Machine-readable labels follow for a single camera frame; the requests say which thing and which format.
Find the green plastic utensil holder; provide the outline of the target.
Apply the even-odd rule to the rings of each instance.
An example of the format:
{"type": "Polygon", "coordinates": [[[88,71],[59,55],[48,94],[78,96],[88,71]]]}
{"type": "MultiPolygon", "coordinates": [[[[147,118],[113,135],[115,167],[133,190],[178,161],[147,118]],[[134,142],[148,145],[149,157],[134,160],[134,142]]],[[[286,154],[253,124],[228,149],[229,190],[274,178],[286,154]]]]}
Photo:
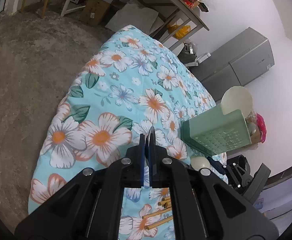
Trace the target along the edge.
{"type": "Polygon", "coordinates": [[[220,105],[181,122],[180,136],[189,147],[211,157],[251,143],[241,110],[225,115],[220,105]]]}

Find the grey refrigerator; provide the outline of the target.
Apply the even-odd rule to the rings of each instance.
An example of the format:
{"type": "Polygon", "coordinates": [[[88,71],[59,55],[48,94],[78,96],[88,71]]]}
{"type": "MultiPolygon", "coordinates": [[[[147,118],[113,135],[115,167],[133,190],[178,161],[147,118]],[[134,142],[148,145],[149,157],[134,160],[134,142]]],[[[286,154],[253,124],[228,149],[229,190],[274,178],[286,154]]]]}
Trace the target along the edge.
{"type": "Polygon", "coordinates": [[[249,27],[190,71],[213,99],[219,101],[226,90],[247,85],[274,64],[269,39],[249,27]]]}

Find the pink plastic bag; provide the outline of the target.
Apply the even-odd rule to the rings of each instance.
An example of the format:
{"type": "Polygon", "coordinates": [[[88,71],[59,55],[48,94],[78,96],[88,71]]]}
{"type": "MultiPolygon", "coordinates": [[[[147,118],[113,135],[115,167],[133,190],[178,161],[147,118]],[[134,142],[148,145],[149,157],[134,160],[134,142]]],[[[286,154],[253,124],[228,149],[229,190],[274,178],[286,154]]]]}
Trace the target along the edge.
{"type": "Polygon", "coordinates": [[[264,118],[260,114],[257,113],[256,116],[257,116],[257,126],[260,131],[260,142],[264,143],[266,141],[266,134],[267,134],[265,121],[264,121],[264,118]]]}

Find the wooden chopstick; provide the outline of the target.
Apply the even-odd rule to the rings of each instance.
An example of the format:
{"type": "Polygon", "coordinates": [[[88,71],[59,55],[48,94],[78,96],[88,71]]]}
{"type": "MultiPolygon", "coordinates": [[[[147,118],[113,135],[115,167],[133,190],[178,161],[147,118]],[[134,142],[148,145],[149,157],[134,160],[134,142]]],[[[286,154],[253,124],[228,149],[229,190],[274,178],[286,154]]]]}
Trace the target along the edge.
{"type": "Polygon", "coordinates": [[[159,202],[158,205],[159,206],[167,206],[170,203],[170,197],[164,197],[162,198],[159,202]]]}
{"type": "Polygon", "coordinates": [[[173,219],[173,216],[169,216],[169,217],[167,217],[167,218],[165,218],[165,219],[162,219],[162,220],[160,220],[160,221],[158,221],[158,222],[156,222],[156,223],[153,223],[153,224],[150,224],[150,225],[146,225],[146,226],[144,227],[144,229],[145,229],[145,230],[151,230],[151,229],[153,229],[153,228],[156,228],[156,227],[158,227],[158,226],[161,226],[162,224],[165,224],[165,223],[171,221],[172,219],[173,219]]]}
{"type": "Polygon", "coordinates": [[[149,217],[154,217],[154,216],[161,215],[161,214],[163,214],[163,213],[169,212],[169,211],[171,211],[171,210],[172,210],[172,208],[171,208],[171,207],[168,207],[168,208],[166,208],[166,209],[159,210],[159,211],[156,211],[156,212],[153,212],[153,213],[147,214],[147,215],[145,215],[145,216],[142,216],[142,218],[145,219],[145,218],[149,218],[149,217]]]}

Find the white ceramic spoon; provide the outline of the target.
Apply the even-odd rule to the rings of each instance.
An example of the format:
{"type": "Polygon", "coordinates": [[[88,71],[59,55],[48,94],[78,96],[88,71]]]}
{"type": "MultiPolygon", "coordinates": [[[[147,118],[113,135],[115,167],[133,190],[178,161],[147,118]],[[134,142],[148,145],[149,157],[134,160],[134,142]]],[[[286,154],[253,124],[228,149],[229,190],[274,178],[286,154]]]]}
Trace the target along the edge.
{"type": "Polygon", "coordinates": [[[196,171],[199,171],[202,168],[207,168],[207,169],[211,168],[211,165],[210,165],[208,159],[206,157],[202,157],[202,156],[192,157],[190,159],[190,164],[191,164],[191,167],[196,171]]]}

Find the cardboard box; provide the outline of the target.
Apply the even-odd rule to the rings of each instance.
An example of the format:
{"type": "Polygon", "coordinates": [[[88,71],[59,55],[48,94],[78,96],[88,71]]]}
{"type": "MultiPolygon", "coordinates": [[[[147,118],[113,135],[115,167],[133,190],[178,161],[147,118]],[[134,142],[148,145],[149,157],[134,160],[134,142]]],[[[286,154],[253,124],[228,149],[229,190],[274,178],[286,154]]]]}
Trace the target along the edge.
{"type": "Polygon", "coordinates": [[[79,21],[86,25],[97,26],[101,23],[110,5],[104,0],[88,0],[79,21]]]}

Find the floral blue tablecloth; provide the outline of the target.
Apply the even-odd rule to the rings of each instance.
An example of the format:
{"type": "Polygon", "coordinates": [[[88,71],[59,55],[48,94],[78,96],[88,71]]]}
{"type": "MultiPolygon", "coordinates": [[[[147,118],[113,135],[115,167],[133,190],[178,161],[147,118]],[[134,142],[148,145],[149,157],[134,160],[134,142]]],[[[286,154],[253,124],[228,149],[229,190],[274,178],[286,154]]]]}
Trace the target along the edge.
{"type": "Polygon", "coordinates": [[[84,168],[101,170],[124,157],[151,128],[159,146],[189,164],[197,152],[181,140],[181,123],[214,106],[172,51],[133,25],[119,29],[59,103],[33,174],[28,211],[84,168]]]}

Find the grey metal table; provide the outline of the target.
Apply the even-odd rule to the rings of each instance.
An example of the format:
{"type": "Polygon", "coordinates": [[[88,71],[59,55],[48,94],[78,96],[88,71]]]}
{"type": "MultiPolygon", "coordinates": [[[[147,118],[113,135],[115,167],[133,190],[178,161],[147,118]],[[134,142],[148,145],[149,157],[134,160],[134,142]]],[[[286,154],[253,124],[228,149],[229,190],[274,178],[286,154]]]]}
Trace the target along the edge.
{"type": "Polygon", "coordinates": [[[209,31],[209,27],[200,18],[199,13],[190,9],[182,0],[138,0],[141,4],[146,7],[158,11],[158,16],[164,21],[164,25],[157,29],[151,35],[156,38],[159,42],[164,44],[171,51],[175,51],[181,47],[183,42],[192,37],[201,29],[209,31]],[[181,27],[190,24],[192,26],[191,31],[185,35],[182,39],[173,40],[173,35],[176,31],[171,34],[168,33],[168,25],[174,21],[181,20],[181,27]]]}

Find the cream round spatula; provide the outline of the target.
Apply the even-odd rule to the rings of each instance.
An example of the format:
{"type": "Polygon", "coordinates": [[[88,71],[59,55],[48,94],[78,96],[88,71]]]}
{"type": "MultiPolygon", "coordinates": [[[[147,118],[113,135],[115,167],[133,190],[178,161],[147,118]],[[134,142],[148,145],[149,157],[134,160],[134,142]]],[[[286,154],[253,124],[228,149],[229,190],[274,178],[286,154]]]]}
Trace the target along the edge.
{"type": "Polygon", "coordinates": [[[220,106],[224,115],[241,110],[243,117],[247,118],[253,109],[253,98],[247,88],[233,86],[223,95],[220,106]]]}

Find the yellow plastic bag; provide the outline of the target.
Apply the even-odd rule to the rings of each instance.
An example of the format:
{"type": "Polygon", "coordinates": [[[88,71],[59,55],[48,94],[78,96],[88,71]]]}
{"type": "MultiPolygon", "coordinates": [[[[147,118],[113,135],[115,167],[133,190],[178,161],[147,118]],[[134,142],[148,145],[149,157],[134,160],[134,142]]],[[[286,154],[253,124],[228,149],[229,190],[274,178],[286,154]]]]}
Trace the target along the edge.
{"type": "MultiPolygon", "coordinates": [[[[177,28],[179,27],[179,25],[172,25],[168,27],[168,33],[171,34],[173,31],[175,31],[177,28]]],[[[173,37],[180,40],[183,37],[185,37],[189,32],[191,31],[191,27],[190,25],[185,25],[183,26],[180,30],[178,30],[173,37]]]]}

